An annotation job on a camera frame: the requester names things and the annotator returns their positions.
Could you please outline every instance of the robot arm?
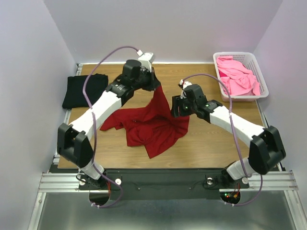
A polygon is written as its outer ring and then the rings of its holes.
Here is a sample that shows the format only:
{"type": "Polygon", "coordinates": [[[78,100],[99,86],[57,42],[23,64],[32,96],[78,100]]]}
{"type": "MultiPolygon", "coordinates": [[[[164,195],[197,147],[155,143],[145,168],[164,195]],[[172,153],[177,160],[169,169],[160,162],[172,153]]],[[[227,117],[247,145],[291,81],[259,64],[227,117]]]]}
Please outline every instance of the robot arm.
{"type": "MultiPolygon", "coordinates": [[[[57,151],[65,159],[77,165],[85,174],[98,180],[100,174],[93,167],[93,149],[89,140],[94,134],[94,129],[99,129],[104,121],[133,95],[134,91],[143,89],[155,90],[160,82],[157,80],[152,62],[153,53],[144,53],[138,60],[127,60],[120,74],[106,90],[98,101],[81,117],[69,125],[63,123],[58,128],[57,151]]],[[[104,168],[94,162],[101,173],[104,168]]]]}
{"type": "MultiPolygon", "coordinates": [[[[229,110],[225,106],[215,100],[208,101],[197,84],[181,81],[179,86],[183,91],[173,97],[174,117],[196,114],[198,118],[232,133],[229,110]]],[[[275,127],[264,128],[236,114],[232,114],[232,119],[238,138],[249,147],[249,157],[243,159],[248,174],[266,174],[285,158],[283,143],[275,127]]],[[[245,176],[240,161],[232,163],[226,171],[234,181],[245,176]]]]}

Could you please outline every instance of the floor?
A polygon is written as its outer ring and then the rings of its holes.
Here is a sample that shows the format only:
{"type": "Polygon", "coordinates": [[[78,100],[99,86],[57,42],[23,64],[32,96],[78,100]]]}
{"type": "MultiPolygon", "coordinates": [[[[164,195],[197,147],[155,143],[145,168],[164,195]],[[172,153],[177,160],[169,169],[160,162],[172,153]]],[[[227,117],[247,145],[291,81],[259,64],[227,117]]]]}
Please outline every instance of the floor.
{"type": "MultiPolygon", "coordinates": [[[[82,75],[87,75],[94,65],[84,65],[82,75]]],[[[216,76],[214,65],[154,65],[156,76],[161,82],[165,96],[171,107],[172,96],[179,95],[178,83],[184,77],[196,73],[209,73],[216,76]]],[[[122,71],[122,65],[101,65],[97,73],[109,76],[109,82],[122,71]]],[[[191,78],[192,83],[202,87],[208,100],[222,102],[218,83],[204,76],[191,78]]],[[[153,92],[136,91],[123,108],[145,107],[153,96],[153,92]]],[[[74,108],[70,122],[80,117],[87,108],[74,108]]],[[[237,102],[233,112],[244,119],[262,125],[255,102],[237,102]]],[[[248,156],[248,147],[240,141],[242,155],[248,156]]],[[[221,168],[237,161],[237,151],[233,136],[227,131],[200,120],[196,115],[190,117],[189,131],[176,144],[164,153],[149,159],[144,146],[128,147],[125,129],[106,132],[98,131],[98,144],[95,160],[104,168],[221,168]]],[[[76,168],[74,164],[60,158],[58,168],[76,168]]]]}

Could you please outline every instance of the wall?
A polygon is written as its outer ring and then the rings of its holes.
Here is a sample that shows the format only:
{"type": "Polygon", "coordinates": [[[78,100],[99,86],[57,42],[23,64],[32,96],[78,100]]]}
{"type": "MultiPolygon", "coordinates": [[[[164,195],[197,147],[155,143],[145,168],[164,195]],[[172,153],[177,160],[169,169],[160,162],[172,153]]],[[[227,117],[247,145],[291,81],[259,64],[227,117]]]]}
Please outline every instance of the wall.
{"type": "Polygon", "coordinates": [[[75,61],[43,1],[2,1],[0,22],[0,229],[24,230],[75,61]]]}
{"type": "Polygon", "coordinates": [[[278,127],[293,170],[300,198],[307,210],[305,147],[307,137],[307,1],[284,0],[258,44],[255,55],[270,95],[260,106],[270,125],[278,127]]]}
{"type": "MultiPolygon", "coordinates": [[[[220,51],[252,52],[282,0],[44,0],[75,60],[98,62],[133,45],[156,61],[212,61],[220,51]]],[[[131,50],[108,61],[125,61],[131,50]]]]}

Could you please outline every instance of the aluminum frame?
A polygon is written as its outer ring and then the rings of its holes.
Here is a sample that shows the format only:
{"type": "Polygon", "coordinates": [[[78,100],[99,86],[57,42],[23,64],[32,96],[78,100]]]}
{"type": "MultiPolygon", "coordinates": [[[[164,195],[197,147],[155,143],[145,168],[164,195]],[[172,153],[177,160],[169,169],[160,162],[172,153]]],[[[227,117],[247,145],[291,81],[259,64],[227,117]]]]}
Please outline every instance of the aluminum frame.
{"type": "MultiPolygon", "coordinates": [[[[81,75],[83,64],[77,64],[76,75],[81,75]]],[[[258,101],[256,101],[262,123],[268,127],[264,113],[261,111],[258,101]]],[[[67,110],[64,122],[67,124],[71,110],[67,110]]],[[[58,164],[59,154],[55,151],[54,164],[58,164]]],[[[298,186],[292,171],[282,171],[282,166],[278,164],[279,172],[269,172],[263,176],[263,191],[281,191],[284,190],[286,200],[288,202],[293,221],[297,230],[307,229],[307,218],[298,194],[298,186]]],[[[28,230],[36,230],[42,215],[44,201],[47,193],[77,193],[88,192],[79,190],[79,181],[76,179],[77,173],[43,173],[32,212],[28,230]]],[[[250,188],[241,189],[241,191],[258,191],[260,187],[260,175],[254,174],[249,178],[250,188]]],[[[220,192],[228,192],[232,189],[220,189],[220,192]]],[[[107,190],[91,190],[91,192],[107,193],[107,190]]]]}

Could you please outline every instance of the gray floor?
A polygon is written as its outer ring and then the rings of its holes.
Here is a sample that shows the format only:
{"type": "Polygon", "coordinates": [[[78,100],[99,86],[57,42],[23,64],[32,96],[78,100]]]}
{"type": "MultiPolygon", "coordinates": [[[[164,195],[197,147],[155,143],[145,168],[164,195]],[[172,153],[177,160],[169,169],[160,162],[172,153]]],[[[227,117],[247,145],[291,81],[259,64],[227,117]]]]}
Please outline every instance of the gray floor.
{"type": "MultiPolygon", "coordinates": [[[[242,201],[254,192],[245,192],[242,201]]],[[[40,230],[291,230],[284,193],[262,192],[244,207],[216,200],[121,201],[116,207],[90,206],[88,194],[48,194],[40,230]]]]}

